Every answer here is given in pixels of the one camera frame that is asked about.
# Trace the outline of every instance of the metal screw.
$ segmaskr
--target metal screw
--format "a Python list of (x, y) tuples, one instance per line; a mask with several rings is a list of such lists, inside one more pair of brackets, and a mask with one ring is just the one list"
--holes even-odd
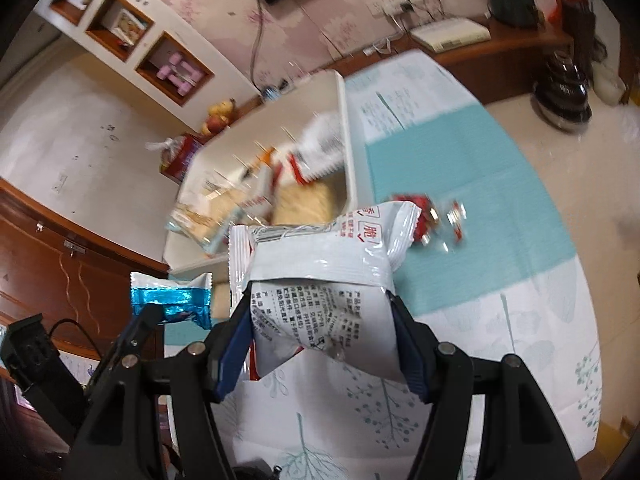
[(189, 346), (187, 346), (187, 352), (191, 355), (200, 355), (202, 354), (207, 347), (204, 345), (202, 341), (194, 341)]
[(505, 355), (504, 362), (511, 368), (518, 368), (522, 364), (522, 360), (516, 354)]
[(124, 366), (125, 368), (133, 368), (137, 364), (138, 364), (138, 356), (129, 354), (129, 355), (125, 355), (122, 358), (122, 366)]
[(456, 346), (453, 343), (440, 343), (438, 345), (438, 352), (444, 355), (453, 355), (456, 353)]

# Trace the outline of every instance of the black vase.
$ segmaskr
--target black vase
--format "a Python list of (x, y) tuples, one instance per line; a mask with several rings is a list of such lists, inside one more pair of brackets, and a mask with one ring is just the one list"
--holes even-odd
[(556, 128), (580, 130), (591, 119), (587, 76), (560, 50), (546, 59), (542, 76), (533, 84), (533, 95)]

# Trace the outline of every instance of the blue snack package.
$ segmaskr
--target blue snack package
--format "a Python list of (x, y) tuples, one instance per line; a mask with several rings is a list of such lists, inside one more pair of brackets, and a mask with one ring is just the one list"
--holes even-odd
[(159, 304), (164, 307), (163, 324), (191, 320), (200, 328), (211, 330), (210, 272), (190, 282), (160, 280), (132, 272), (130, 296), (134, 316), (138, 316), (146, 304)]

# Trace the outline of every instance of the tile floor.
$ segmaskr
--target tile floor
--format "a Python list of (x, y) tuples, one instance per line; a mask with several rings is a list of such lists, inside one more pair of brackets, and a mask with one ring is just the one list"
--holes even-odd
[(623, 415), (640, 421), (640, 138), (628, 120), (638, 110), (593, 93), (590, 104), (581, 135), (546, 124), (529, 96), (487, 109), (538, 172), (576, 245), (600, 336), (602, 421), (618, 428)]

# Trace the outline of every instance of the plastic bin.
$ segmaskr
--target plastic bin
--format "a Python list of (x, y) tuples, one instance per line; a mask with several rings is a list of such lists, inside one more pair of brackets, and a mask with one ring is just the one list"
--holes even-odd
[[(362, 157), (364, 139), (351, 138), (344, 80), (334, 70), (315, 74), (303, 86), (277, 101), (267, 102), (255, 109), (208, 142), (193, 158), (180, 188), (178, 200), (185, 193), (191, 192), (194, 186), (199, 186), (206, 172), (215, 170), (229, 179), (237, 178), (243, 170), (238, 158), (249, 163), (260, 153), (256, 141), (265, 147), (274, 146), (286, 151), (292, 144), (286, 131), (298, 138), (315, 113), (334, 110), (338, 111), (342, 118), (345, 165), (344, 170), (324, 180), (334, 190), (337, 201), (336, 215), (370, 205), (370, 184), (363, 186), (367, 190), (366, 196), (360, 197), (357, 183), (359, 178), (369, 179), (368, 169), (365, 165), (366, 174), (360, 172), (360, 176), (356, 177), (353, 159), (354, 144), (360, 153), (358, 158)], [(177, 233), (169, 232), (167, 235), (164, 260), (171, 268), (171, 275), (176, 278), (191, 279), (203, 272), (212, 272), (214, 282), (228, 280), (226, 251), (209, 258), (196, 242)]]

